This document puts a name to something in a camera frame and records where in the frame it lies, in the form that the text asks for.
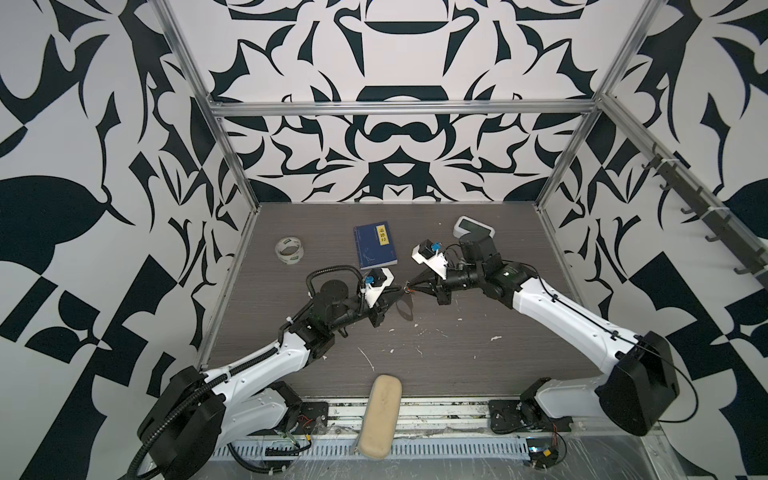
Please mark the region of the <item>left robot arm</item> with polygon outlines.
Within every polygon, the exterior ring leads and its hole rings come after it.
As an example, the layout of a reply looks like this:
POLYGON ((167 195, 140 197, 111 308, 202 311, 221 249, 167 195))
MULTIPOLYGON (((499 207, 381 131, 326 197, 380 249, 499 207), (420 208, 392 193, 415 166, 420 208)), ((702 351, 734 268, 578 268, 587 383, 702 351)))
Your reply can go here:
POLYGON ((292 428, 301 400, 284 377, 322 358, 348 326, 361 320, 379 326, 406 290, 394 285, 374 292, 375 302, 368 303, 365 293, 330 280, 265 347, 223 367, 187 367, 173 375, 137 430, 141 445, 125 478, 189 479, 227 444, 292 428))

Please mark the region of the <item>clear tape roll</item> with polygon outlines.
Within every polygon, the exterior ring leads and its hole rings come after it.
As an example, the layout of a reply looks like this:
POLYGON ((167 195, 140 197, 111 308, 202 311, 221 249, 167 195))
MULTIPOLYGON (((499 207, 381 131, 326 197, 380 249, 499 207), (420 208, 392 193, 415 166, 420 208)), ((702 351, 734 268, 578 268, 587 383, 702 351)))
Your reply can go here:
POLYGON ((285 265, 295 265, 305 255, 302 241, 297 237, 284 237, 275 245, 276 257, 285 265))

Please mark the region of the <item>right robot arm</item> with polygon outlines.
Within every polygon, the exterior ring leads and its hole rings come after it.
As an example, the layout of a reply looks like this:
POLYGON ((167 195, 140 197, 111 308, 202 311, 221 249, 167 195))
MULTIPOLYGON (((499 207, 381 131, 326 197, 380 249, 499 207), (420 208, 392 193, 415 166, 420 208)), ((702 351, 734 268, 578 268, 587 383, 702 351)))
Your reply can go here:
POLYGON ((606 418, 644 436, 679 397, 678 371, 664 337, 640 335, 594 314, 549 285, 533 266, 504 259, 488 235, 467 234, 459 247, 460 261, 452 266, 439 243, 415 246, 411 257, 425 269, 410 281, 410 290, 448 305, 453 292, 479 289, 555 333, 599 371, 591 378, 537 381, 521 397, 536 415, 606 418))

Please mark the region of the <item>beige wrist rest pad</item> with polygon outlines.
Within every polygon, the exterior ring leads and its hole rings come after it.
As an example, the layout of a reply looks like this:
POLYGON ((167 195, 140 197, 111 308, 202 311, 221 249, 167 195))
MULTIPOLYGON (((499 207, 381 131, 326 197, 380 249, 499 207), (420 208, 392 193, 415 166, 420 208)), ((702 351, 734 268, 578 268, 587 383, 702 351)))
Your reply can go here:
POLYGON ((391 450, 402 399, 402 383, 391 375, 380 375, 367 401, 357 449, 373 460, 385 459, 391 450))

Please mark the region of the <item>blue book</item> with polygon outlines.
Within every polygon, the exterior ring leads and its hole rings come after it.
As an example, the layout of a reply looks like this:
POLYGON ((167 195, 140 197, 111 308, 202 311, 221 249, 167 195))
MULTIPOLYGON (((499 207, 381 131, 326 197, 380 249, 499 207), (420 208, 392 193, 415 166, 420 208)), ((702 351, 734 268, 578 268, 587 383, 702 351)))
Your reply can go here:
POLYGON ((391 229, 387 221, 355 226, 353 236, 362 270, 389 267, 398 263, 391 229))

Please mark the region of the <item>wall hook rail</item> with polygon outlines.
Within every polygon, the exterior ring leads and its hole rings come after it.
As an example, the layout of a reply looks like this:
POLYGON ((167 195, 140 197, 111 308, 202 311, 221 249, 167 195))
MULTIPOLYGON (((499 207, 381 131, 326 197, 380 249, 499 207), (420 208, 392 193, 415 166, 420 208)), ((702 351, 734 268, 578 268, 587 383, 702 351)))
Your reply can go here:
POLYGON ((721 243, 740 263, 739 276, 749 276, 767 290, 767 245, 739 218, 736 212, 699 180, 684 162, 664 152, 658 143, 651 147, 651 158, 644 171, 658 175, 663 197, 673 192, 684 204, 681 214, 701 221, 709 230, 705 240, 721 243))

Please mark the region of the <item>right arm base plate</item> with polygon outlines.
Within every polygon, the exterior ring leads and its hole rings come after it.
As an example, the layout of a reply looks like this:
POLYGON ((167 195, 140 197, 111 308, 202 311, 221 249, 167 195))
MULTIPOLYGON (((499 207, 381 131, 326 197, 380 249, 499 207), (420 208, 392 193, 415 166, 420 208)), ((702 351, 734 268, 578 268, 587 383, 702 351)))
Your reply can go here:
POLYGON ((501 400, 488 402, 490 430, 498 435, 517 432, 570 432, 570 416, 551 418, 533 400, 501 400))

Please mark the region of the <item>white digital clock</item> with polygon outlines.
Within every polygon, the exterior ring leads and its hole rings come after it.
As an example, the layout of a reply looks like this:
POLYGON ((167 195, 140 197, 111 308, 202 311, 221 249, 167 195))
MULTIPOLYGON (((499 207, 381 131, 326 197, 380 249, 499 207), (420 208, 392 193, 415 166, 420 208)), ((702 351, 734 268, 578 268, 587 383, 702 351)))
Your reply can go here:
POLYGON ((460 239, 470 233, 479 233, 491 238, 495 236, 495 229, 493 227, 468 216, 460 216, 454 224, 452 232, 456 239, 460 239))

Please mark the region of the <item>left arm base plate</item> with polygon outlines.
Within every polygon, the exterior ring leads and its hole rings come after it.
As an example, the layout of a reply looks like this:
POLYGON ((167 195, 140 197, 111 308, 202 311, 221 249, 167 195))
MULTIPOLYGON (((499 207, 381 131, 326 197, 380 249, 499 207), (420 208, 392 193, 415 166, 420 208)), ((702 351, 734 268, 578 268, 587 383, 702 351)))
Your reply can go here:
POLYGON ((288 407, 280 428, 293 435, 313 434, 326 428, 328 415, 328 402, 299 402, 288 407))

